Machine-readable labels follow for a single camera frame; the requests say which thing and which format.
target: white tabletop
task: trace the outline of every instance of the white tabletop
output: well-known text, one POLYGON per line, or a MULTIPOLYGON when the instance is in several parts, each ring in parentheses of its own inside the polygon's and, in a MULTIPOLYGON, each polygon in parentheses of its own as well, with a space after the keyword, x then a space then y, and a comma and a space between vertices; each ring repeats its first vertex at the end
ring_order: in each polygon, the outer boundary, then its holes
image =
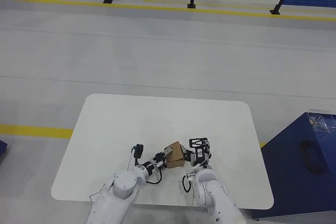
MULTIPOLYGON (((127 168, 130 149, 143 144, 141 162, 175 141, 207 137, 209 164, 239 208, 273 205, 250 109, 244 102, 166 97, 90 95, 82 108, 52 186, 57 200, 89 201, 116 172, 127 168)), ((181 179, 192 167, 165 169, 159 185, 146 185, 136 203, 190 206, 181 179)))

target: yellow floor line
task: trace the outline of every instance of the yellow floor line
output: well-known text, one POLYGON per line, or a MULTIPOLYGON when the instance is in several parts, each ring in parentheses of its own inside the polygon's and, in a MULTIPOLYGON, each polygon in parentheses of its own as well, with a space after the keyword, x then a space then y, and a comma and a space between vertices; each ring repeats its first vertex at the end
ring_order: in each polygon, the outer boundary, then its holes
POLYGON ((0 124, 0 134, 70 139, 73 129, 0 124))
POLYGON ((35 2, 35 3, 51 3, 51 4, 68 4, 68 5, 76 5, 76 6, 131 8, 131 9, 140 9, 140 10, 165 10, 165 11, 181 11, 181 12, 195 12, 195 13, 212 13, 212 14, 220 14, 220 15, 287 18, 287 19, 293 19, 293 20, 314 20, 314 21, 336 22, 336 18, 334 17, 271 15, 270 13, 235 12, 235 11, 224 11, 224 10, 207 10, 207 9, 200 9, 200 8, 190 9, 190 8, 143 6, 143 5, 131 5, 131 4, 103 4, 103 3, 93 3, 93 2, 72 2, 72 1, 61 1, 61 0, 18 0, 18 1, 35 2))
MULTIPOLYGON (((159 0, 143 0, 143 2, 150 3, 164 3, 164 4, 184 4, 186 2, 177 2, 177 1, 159 1, 159 0)), ((214 3, 196 3, 197 6, 210 6, 210 7, 225 7, 225 8, 243 8, 249 10, 272 10, 275 5, 272 5, 271 8, 268 7, 256 7, 256 6, 234 6, 230 4, 214 4, 214 3)), ((331 14, 336 15, 336 11, 318 11, 318 10, 289 10, 289 9, 280 9, 279 12, 302 12, 302 13, 321 13, 321 14, 331 14)))

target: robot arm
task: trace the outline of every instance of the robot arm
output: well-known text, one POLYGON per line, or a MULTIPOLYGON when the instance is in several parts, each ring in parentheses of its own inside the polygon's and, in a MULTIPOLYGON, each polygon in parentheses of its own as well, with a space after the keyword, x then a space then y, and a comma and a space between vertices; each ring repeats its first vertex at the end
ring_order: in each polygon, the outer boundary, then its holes
POLYGON ((137 164, 129 171, 114 175, 108 184, 104 185, 92 205, 86 224, 121 224, 137 195, 139 187, 145 185, 149 177, 157 170, 165 167, 167 154, 171 151, 171 148, 166 148, 149 161, 137 164))
POLYGON ((194 172, 188 176, 188 180, 193 181, 194 198, 198 206, 207 207, 212 223, 246 224, 243 214, 228 197, 225 187, 208 164, 211 158, 208 139, 190 139, 189 145, 195 148, 195 152, 183 146, 182 151, 193 166, 194 172))

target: gray floor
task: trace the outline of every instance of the gray floor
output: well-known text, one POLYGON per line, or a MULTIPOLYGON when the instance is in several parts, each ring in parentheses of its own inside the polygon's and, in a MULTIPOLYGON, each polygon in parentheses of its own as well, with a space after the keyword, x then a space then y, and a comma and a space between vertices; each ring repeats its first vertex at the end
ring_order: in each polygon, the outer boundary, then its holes
MULTIPOLYGON (((244 101, 267 142, 309 109, 336 113, 336 23, 0 1, 0 123, 74 128, 92 93, 244 101)), ((0 138, 0 224, 84 223, 89 203, 50 195, 68 140, 0 138)), ((194 223, 190 208, 124 221, 173 222, 194 223)))

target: brown cardboard box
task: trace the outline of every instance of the brown cardboard box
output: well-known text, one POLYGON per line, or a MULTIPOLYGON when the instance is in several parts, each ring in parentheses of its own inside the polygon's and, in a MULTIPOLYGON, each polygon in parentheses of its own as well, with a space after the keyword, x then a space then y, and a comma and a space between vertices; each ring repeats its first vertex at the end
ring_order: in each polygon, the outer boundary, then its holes
POLYGON ((167 156, 167 168, 169 169, 178 166, 184 166, 185 160, 183 157, 183 153, 180 149, 180 143, 175 142, 168 147, 171 147, 173 151, 167 156))

